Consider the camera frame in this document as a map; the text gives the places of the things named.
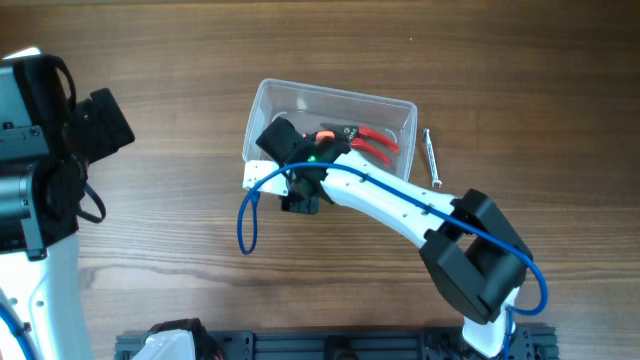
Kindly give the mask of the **orange black needle-nose pliers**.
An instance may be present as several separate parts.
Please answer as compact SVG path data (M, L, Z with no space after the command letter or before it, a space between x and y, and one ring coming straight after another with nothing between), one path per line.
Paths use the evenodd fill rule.
M318 143L324 139L334 139L335 133L330 130L321 130L313 133L304 133L303 138L312 143Z

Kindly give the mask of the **clear plastic container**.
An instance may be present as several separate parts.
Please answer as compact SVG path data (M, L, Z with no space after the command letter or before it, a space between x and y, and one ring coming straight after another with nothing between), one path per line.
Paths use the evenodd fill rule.
M366 126L396 143L395 153L372 140L370 144L391 161L386 166L375 156L363 156L376 166L407 181L410 177L418 129L418 109L405 100L297 83L279 79L263 80L251 107L242 158L267 160L257 145L260 134L278 117L289 120L299 133L313 133L324 123Z

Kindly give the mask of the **silver wrench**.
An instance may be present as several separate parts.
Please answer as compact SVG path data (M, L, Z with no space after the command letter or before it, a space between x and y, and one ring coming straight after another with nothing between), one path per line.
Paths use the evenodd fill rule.
M430 172L431 172L431 178L432 178L431 186L435 189L440 189L442 187L442 182L438 174L437 163L436 163L436 158L435 158L435 153L434 153L434 148L433 148L433 143L431 140L429 128L423 129L423 141L425 143L425 149L426 149Z

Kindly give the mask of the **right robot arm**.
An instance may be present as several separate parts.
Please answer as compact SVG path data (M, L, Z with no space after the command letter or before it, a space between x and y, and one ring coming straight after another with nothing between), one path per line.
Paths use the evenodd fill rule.
M462 337L480 355L506 356L515 330L515 299L533 256L497 205L469 190L456 197L420 188L377 167L383 153L373 138L397 144L365 127L310 134L276 118L257 146L277 165L251 190L282 178L295 199L318 199L364 213L409 240L440 295L464 317Z

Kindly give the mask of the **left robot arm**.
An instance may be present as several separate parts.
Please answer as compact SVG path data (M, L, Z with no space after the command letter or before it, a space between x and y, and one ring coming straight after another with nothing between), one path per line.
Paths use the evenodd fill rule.
M134 140L111 91L78 99L60 57L31 47L2 59L3 358L91 358L76 233L106 208L88 170Z

